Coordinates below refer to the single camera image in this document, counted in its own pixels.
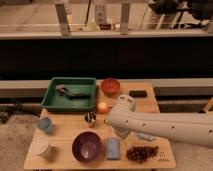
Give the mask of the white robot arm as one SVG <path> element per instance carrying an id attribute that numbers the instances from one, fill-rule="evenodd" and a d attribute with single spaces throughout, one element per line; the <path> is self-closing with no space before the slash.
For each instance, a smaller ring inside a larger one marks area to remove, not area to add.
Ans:
<path id="1" fill-rule="evenodd" d="M 111 108 L 107 123 L 120 137 L 131 131 L 213 148 L 213 115 L 136 112 L 136 101 L 122 94 Z"/>

